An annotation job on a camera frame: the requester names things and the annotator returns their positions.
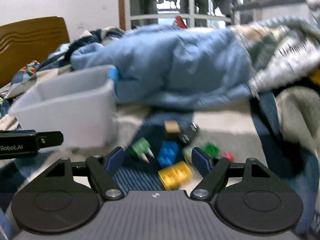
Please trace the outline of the tan toy tank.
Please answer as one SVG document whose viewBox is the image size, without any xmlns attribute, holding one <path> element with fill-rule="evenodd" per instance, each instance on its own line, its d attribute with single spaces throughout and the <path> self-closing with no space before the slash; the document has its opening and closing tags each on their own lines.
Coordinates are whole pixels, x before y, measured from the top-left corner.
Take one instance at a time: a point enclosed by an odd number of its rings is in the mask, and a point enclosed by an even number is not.
<svg viewBox="0 0 320 240">
<path fill-rule="evenodd" d="M 186 162 L 192 163 L 192 150 L 193 148 L 191 146 L 185 147 L 183 149 L 183 156 Z"/>
</svg>

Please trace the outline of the blue white plaid blanket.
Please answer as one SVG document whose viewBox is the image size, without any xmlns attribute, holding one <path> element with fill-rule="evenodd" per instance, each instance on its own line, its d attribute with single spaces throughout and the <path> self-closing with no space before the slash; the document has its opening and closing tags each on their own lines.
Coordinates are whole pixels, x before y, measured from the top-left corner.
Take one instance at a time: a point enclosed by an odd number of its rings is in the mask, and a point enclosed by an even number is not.
<svg viewBox="0 0 320 240">
<path fill-rule="evenodd" d="M 13 86 L 1 88 L 1 130 L 19 129 L 20 125 L 15 118 L 8 115 L 10 107 L 21 97 L 28 88 L 33 87 L 37 82 L 48 80 L 58 75 L 66 74 L 71 71 L 71 65 L 63 63 L 62 59 L 54 60 L 49 56 L 49 63 L 39 65 L 39 72 L 36 72 L 26 81 L 14 84 Z M 279 87 L 268 93 L 260 93 L 259 101 L 257 98 L 244 100 L 235 105 L 229 105 L 229 108 L 222 108 L 220 111 L 169 111 L 155 107 L 143 107 L 139 105 L 128 105 L 118 108 L 119 134 L 112 145 L 129 147 L 132 143 L 144 137 L 156 153 L 162 144 L 164 122 L 175 120 L 181 127 L 192 121 L 200 125 L 200 135 L 191 143 L 201 147 L 207 142 L 217 144 L 220 149 L 225 149 L 236 153 L 240 161 L 253 154 L 259 160 L 265 161 L 265 156 L 269 159 L 267 163 L 274 171 L 280 172 L 281 178 L 287 182 L 302 198 L 304 211 L 301 220 L 297 226 L 298 234 L 304 234 L 310 229 L 316 238 L 319 237 L 319 160 L 313 153 L 300 144 L 294 145 L 294 150 L 300 152 L 284 153 L 284 150 L 278 151 L 279 142 L 272 138 L 273 132 L 280 132 L 279 117 L 276 106 L 276 96 L 283 90 L 302 86 L 313 89 L 319 94 L 319 86 L 314 84 L 308 77 L 302 77 L 300 80 L 288 85 Z M 36 175 L 40 174 L 44 168 L 52 164 L 54 160 L 61 157 L 62 153 L 40 153 L 38 156 L 27 159 L 1 160 L 1 239 L 12 239 L 18 230 L 13 219 L 10 202 L 13 195 L 27 185 Z M 297 158 L 301 154 L 302 160 L 297 165 L 302 165 L 305 161 L 303 171 L 298 171 L 298 166 L 289 161 Z M 159 179 L 156 178 L 153 168 L 147 171 L 144 167 L 134 167 L 133 161 L 126 160 L 123 168 L 120 168 L 115 181 L 123 186 L 123 190 L 129 189 L 160 189 Z"/>
</svg>

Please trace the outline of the brown wooden headboard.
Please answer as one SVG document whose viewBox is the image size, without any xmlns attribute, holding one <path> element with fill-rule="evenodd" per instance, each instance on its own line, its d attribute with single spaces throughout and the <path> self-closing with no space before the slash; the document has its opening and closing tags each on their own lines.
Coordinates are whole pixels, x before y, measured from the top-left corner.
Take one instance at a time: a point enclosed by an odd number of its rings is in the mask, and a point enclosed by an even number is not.
<svg viewBox="0 0 320 240">
<path fill-rule="evenodd" d="M 1 87 L 26 64 L 44 61 L 48 55 L 69 42 L 64 18 L 33 18 L 1 25 Z"/>
</svg>

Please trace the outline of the green toy with white cones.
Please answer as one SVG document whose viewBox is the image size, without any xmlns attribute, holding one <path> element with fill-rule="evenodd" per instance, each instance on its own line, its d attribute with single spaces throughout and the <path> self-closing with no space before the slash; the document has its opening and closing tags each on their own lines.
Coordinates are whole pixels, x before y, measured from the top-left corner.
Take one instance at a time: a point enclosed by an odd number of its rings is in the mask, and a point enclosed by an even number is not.
<svg viewBox="0 0 320 240">
<path fill-rule="evenodd" d="M 147 156 L 154 158 L 151 146 L 145 138 L 140 138 L 134 144 L 131 145 L 129 153 L 146 163 L 149 163 Z"/>
</svg>

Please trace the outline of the colourful patterned pillow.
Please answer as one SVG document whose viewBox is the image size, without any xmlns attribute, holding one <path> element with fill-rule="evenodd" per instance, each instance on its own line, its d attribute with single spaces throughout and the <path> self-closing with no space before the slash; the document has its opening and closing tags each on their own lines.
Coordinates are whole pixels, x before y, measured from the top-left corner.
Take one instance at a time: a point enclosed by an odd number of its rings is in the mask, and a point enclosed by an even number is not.
<svg viewBox="0 0 320 240">
<path fill-rule="evenodd" d="M 23 68 L 21 68 L 12 78 L 10 85 L 21 83 L 29 79 L 38 69 L 40 63 L 38 61 L 32 61 Z"/>
</svg>

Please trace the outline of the red wooden cube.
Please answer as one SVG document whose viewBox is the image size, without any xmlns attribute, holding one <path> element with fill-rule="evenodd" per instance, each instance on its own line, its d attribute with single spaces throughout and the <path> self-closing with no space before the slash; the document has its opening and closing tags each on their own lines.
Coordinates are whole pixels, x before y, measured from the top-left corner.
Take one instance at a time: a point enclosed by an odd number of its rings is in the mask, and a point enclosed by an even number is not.
<svg viewBox="0 0 320 240">
<path fill-rule="evenodd" d="M 234 162 L 234 154 L 232 154 L 231 152 L 222 152 L 220 155 L 228 159 L 230 162 Z"/>
</svg>

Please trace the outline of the yellow cloth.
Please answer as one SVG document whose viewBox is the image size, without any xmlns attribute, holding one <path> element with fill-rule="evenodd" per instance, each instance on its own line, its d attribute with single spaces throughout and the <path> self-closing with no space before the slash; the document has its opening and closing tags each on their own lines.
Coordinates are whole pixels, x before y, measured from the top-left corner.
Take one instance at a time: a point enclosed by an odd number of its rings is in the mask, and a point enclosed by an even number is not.
<svg viewBox="0 0 320 240">
<path fill-rule="evenodd" d="M 320 86 L 320 69 L 315 70 L 308 77 L 314 84 Z"/>
</svg>

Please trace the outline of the grey white fleece blanket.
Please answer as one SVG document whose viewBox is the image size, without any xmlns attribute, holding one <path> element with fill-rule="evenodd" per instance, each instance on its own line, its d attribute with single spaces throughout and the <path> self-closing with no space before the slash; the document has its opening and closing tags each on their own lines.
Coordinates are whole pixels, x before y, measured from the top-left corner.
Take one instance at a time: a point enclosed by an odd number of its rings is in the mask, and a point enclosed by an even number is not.
<svg viewBox="0 0 320 240">
<path fill-rule="evenodd" d="M 276 106 L 284 139 L 319 157 L 319 94 L 311 88 L 291 87 L 276 96 Z"/>
</svg>

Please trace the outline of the dark wooden cube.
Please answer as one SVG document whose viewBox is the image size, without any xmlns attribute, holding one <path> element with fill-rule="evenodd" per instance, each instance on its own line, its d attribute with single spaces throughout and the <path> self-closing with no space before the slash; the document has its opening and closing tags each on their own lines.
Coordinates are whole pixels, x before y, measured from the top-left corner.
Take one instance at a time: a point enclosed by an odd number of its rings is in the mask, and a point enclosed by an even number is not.
<svg viewBox="0 0 320 240">
<path fill-rule="evenodd" d="M 165 140 L 175 140 L 180 134 L 180 127 L 176 121 L 166 121 L 164 123 Z"/>
</svg>

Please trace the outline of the yellow two-cell toy brick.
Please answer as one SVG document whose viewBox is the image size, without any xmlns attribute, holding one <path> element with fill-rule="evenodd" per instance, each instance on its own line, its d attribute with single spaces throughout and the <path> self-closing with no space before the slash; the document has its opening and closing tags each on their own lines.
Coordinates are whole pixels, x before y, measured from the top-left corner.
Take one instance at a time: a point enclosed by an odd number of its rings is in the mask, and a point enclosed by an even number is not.
<svg viewBox="0 0 320 240">
<path fill-rule="evenodd" d="M 193 175 L 189 166 L 184 161 L 180 161 L 159 170 L 158 176 L 166 190 L 175 190 L 185 183 L 188 183 Z"/>
</svg>

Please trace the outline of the white plastic storage bin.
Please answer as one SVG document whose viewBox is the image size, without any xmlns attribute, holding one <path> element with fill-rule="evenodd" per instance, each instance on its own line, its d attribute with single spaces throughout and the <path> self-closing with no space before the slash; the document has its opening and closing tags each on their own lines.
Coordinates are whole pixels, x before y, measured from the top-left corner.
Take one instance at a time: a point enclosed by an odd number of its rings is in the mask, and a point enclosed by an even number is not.
<svg viewBox="0 0 320 240">
<path fill-rule="evenodd" d="M 60 131 L 63 148 L 100 147 L 118 133 L 118 72 L 98 66 L 59 75 L 28 89 L 9 109 L 22 129 Z"/>
</svg>

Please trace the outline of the blue two-cell toy brick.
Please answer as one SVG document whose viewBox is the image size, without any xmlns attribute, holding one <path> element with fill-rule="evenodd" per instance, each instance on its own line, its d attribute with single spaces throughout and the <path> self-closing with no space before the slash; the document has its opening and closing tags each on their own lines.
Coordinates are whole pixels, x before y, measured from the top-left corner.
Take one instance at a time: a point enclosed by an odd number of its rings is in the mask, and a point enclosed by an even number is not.
<svg viewBox="0 0 320 240">
<path fill-rule="evenodd" d="M 157 160 L 160 167 L 166 168 L 174 165 L 178 153 L 179 153 L 179 146 L 176 142 L 163 141 L 157 156 Z"/>
</svg>

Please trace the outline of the green square toy brick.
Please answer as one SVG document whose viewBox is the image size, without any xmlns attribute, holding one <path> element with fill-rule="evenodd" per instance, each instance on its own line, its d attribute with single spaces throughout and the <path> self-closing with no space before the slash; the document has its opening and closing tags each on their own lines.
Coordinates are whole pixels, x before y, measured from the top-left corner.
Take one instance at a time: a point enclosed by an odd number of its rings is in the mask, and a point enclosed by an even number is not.
<svg viewBox="0 0 320 240">
<path fill-rule="evenodd" d="M 217 157 L 221 152 L 221 150 L 212 143 L 205 144 L 201 150 L 203 150 L 203 152 L 209 155 L 211 158 Z"/>
</svg>

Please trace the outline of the light blue quilted duvet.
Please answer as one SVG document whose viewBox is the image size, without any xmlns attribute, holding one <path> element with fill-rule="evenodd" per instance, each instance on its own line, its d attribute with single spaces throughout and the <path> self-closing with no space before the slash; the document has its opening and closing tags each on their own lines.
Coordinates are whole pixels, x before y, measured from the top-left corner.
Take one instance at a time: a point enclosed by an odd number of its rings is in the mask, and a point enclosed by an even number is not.
<svg viewBox="0 0 320 240">
<path fill-rule="evenodd" d="M 75 70 L 115 66 L 117 102 L 183 110 L 213 108 L 250 96 L 251 61 L 231 28 L 189 31 L 150 25 L 71 55 Z"/>
</svg>

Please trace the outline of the white printed quilt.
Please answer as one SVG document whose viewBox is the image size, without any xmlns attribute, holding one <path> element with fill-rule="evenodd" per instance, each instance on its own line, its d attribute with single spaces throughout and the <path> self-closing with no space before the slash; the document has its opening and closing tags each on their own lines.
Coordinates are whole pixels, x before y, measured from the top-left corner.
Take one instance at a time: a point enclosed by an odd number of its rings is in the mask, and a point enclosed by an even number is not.
<svg viewBox="0 0 320 240">
<path fill-rule="evenodd" d="M 319 67 L 319 28 L 296 16 L 283 16 L 231 30 L 247 52 L 253 95 L 298 81 Z"/>
</svg>

